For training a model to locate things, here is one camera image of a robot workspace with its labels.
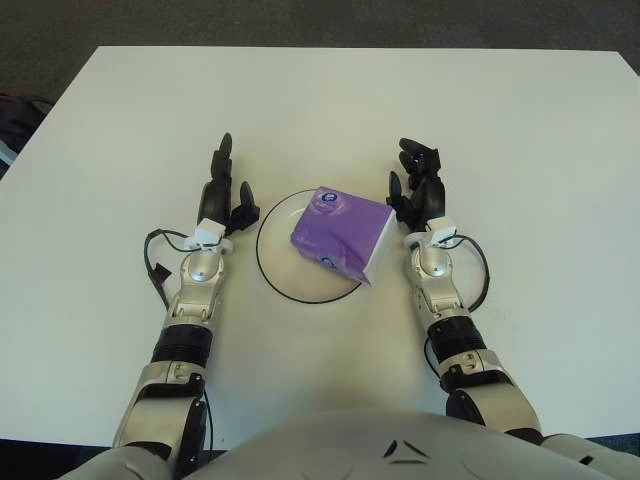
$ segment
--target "logo on tissue box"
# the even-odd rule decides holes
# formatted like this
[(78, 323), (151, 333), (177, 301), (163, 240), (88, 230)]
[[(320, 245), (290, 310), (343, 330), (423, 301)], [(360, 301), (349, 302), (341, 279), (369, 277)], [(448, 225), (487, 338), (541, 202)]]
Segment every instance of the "logo on tissue box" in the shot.
[(327, 267), (329, 267), (329, 268), (336, 268), (336, 264), (335, 264), (335, 263), (333, 263), (333, 260), (331, 260), (329, 257), (322, 257), (322, 258), (320, 259), (320, 261), (321, 261), (322, 263), (324, 263), (324, 264), (325, 264)]

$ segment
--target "white table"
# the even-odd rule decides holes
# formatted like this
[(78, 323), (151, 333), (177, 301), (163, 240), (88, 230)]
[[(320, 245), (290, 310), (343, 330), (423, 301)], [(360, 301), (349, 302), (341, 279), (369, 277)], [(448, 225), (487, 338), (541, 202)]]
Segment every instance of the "white table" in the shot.
[[(492, 271), (474, 319), (544, 433), (640, 431), (638, 92), (616, 53), (98, 49), (0, 183), (0, 436), (110, 444), (164, 316), (142, 242), (192, 231), (226, 131), (234, 201), (246, 179), (263, 214), (318, 185), (383, 201), (398, 139), (437, 147), (447, 212)], [(260, 276), (256, 232), (227, 263), (216, 448), (326, 409), (443, 411), (400, 236), (375, 288), (305, 306)]]

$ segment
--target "black bag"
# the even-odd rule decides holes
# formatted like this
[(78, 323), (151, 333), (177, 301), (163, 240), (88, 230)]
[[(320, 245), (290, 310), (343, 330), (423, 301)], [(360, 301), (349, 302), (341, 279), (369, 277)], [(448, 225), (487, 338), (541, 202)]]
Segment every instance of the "black bag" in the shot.
[(11, 97), (0, 93), (0, 139), (16, 153), (24, 148), (47, 116), (35, 103), (53, 105), (42, 97)]

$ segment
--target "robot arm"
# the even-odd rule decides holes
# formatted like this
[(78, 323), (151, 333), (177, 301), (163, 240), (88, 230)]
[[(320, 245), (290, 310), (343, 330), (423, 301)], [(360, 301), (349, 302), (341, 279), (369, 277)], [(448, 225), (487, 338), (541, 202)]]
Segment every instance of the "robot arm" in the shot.
[(447, 415), (539, 444), (533, 407), (496, 353), (487, 349), (453, 284), (449, 254), (428, 243), (429, 236), (407, 238), (406, 273), (416, 314), (438, 360), (440, 386), (449, 394)]
[(440, 386), (449, 394), (447, 415), (539, 444), (535, 411), (487, 349), (453, 284), (451, 258), (441, 247), (449, 245), (456, 226), (445, 216), (438, 151), (408, 139), (400, 140), (400, 147), (413, 194), (402, 196), (398, 176), (391, 172), (387, 203), (413, 232), (405, 239), (406, 273), (416, 314), (438, 360)]
[(180, 266), (180, 290), (113, 442), (114, 447), (142, 447), (161, 457), (174, 478), (198, 467), (204, 441), (206, 403), (201, 397), (222, 303), (222, 257), (233, 252), (224, 237), (259, 216), (246, 182), (240, 189), (241, 205), (230, 212), (230, 154), (231, 136), (226, 134), (213, 155), (213, 177), (202, 192), (195, 235), (185, 241), (190, 253)]

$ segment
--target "black joint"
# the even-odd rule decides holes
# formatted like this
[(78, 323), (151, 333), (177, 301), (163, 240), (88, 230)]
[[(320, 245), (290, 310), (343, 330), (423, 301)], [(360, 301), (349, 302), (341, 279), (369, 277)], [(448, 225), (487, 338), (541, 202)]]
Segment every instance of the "black joint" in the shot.
[(535, 428), (514, 428), (513, 430), (507, 430), (507, 435), (519, 438), (525, 442), (533, 443), (534, 445), (540, 445), (544, 440), (542, 434)]
[(473, 320), (465, 316), (440, 320), (429, 327), (427, 334), (439, 363), (459, 353), (486, 348)]
[(409, 175), (409, 188), (414, 191), (417, 190), (421, 181), (422, 177), (418, 173), (412, 173)]
[(402, 195), (402, 185), (396, 172), (389, 173), (389, 196), (386, 201), (387, 205), (396, 211), (399, 222), (413, 224), (414, 209), (409, 199)]
[(484, 419), (471, 397), (462, 390), (451, 392), (447, 399), (447, 417), (459, 418), (468, 422), (484, 425)]
[(231, 235), (236, 230), (244, 230), (258, 221), (260, 218), (260, 208), (253, 206), (247, 208), (242, 205), (233, 209), (229, 218), (226, 235)]
[(458, 388), (475, 387), (478, 385), (489, 385), (492, 383), (511, 383), (509, 377), (500, 370), (488, 370), (470, 375), (462, 371), (460, 365), (452, 365), (449, 370), (440, 377), (440, 388), (451, 393)]
[(175, 470), (177, 479), (186, 477), (198, 468), (198, 459), (204, 445), (206, 414), (205, 403), (194, 398), (189, 408), (178, 451)]
[(169, 460), (169, 455), (171, 455), (171, 447), (165, 443), (161, 442), (131, 442), (127, 443), (125, 447), (140, 447), (144, 448), (148, 452), (157, 455), (163, 460)]
[(187, 383), (155, 383), (146, 386), (138, 398), (197, 397), (204, 393), (204, 379), (197, 373), (189, 375)]
[(162, 330), (151, 361), (181, 361), (204, 368), (209, 358), (212, 337), (208, 328), (199, 325), (171, 325)]
[(226, 133), (211, 160), (211, 181), (202, 189), (198, 223), (203, 218), (226, 225), (231, 211), (231, 135)]

